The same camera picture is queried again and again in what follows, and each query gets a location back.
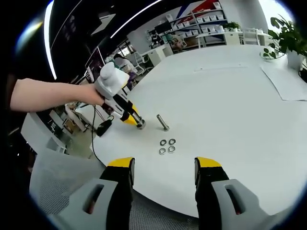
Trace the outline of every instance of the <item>led light strip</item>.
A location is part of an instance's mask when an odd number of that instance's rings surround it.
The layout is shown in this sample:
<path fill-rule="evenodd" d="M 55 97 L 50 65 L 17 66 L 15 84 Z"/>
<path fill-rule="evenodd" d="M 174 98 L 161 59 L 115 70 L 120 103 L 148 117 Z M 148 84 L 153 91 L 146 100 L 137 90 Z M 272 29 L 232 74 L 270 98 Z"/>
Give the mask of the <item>led light strip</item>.
<path fill-rule="evenodd" d="M 50 17 L 51 17 L 51 10 L 53 6 L 53 1 L 49 3 L 49 5 L 46 8 L 45 12 L 45 19 L 44 19 L 44 41 L 45 41 L 45 49 L 47 53 L 47 59 L 49 62 L 49 66 L 52 72 L 52 75 L 54 77 L 54 80 L 57 79 L 56 72 L 53 67 L 52 58 L 51 58 L 51 52 L 50 52 L 50 44 L 49 44 L 49 25 L 50 25 Z"/>
<path fill-rule="evenodd" d="M 153 5 L 157 4 L 158 2 L 161 2 L 162 0 L 157 0 L 155 2 L 153 2 L 152 4 L 150 4 L 149 6 L 146 6 L 144 9 L 142 9 L 141 11 L 139 11 L 138 13 L 136 13 L 134 16 L 132 16 L 128 21 L 126 21 L 121 27 L 119 27 L 118 30 L 115 31 L 115 33 L 110 37 L 113 38 L 125 25 L 127 25 L 132 19 L 134 19 L 136 16 L 138 16 L 140 13 L 144 12 L 145 10 L 147 10 L 148 8 L 152 7 Z"/>

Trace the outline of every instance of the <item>white table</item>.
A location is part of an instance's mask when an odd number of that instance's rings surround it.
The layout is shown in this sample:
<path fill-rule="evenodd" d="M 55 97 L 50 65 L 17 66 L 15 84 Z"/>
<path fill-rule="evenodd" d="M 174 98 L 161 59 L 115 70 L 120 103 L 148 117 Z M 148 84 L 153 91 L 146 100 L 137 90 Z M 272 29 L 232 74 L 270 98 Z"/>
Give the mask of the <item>white table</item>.
<path fill-rule="evenodd" d="M 150 61 L 152 62 L 153 66 L 157 66 L 164 58 L 167 56 L 173 55 L 173 50 L 169 43 L 166 43 L 162 46 L 158 46 L 157 48 L 151 49 L 141 56 L 148 55 Z"/>
<path fill-rule="evenodd" d="M 209 36 L 215 36 L 215 35 L 223 35 L 224 36 L 224 40 L 226 42 L 226 45 L 239 45 L 240 44 L 240 39 L 239 36 L 243 35 L 242 31 L 238 31 L 238 32 L 223 32 L 223 33 L 204 33 L 204 34 L 200 34 L 198 35 L 196 38 L 198 40 L 198 48 L 201 48 L 201 38 L 202 37 L 209 37 Z M 271 36 L 265 33 L 259 33 L 258 35 L 258 39 L 260 42 L 261 46 L 268 46 L 269 43 L 271 43 L 272 41 L 269 40 L 268 38 L 270 38 Z"/>
<path fill-rule="evenodd" d="M 198 216 L 197 156 L 218 161 L 268 214 L 289 207 L 307 178 L 307 103 L 281 100 L 260 68 L 262 49 L 216 46 L 164 59 L 129 94 L 145 129 L 114 120 L 94 139 L 98 158 L 107 165 L 135 157 L 133 188 L 186 215 Z M 171 138 L 177 140 L 175 153 L 160 156 L 159 142 Z"/>

